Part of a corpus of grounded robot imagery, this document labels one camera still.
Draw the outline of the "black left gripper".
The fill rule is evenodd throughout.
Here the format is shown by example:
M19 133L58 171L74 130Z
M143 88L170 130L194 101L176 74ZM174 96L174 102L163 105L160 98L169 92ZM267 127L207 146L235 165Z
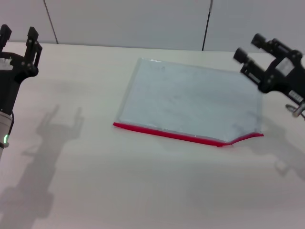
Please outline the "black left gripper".
M9 59L12 66L11 70L0 71L0 110L5 114L12 113L21 83L38 74L38 64L42 51L42 46L38 42L39 34L34 27L30 27L24 56L12 52L2 52L11 33L12 31L7 24L1 26L0 57Z

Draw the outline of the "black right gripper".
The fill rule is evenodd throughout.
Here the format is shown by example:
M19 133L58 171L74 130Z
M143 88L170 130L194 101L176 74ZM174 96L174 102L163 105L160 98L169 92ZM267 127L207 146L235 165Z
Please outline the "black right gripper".
M240 73L255 83L262 93L277 91L298 105L303 103L305 101L305 69L300 63L303 54L289 48L276 38L267 41L259 33L253 37L251 44L275 58L285 58L281 61L274 60L264 71L243 49L238 48L233 58L243 65ZM299 63L294 66L291 60L299 61Z

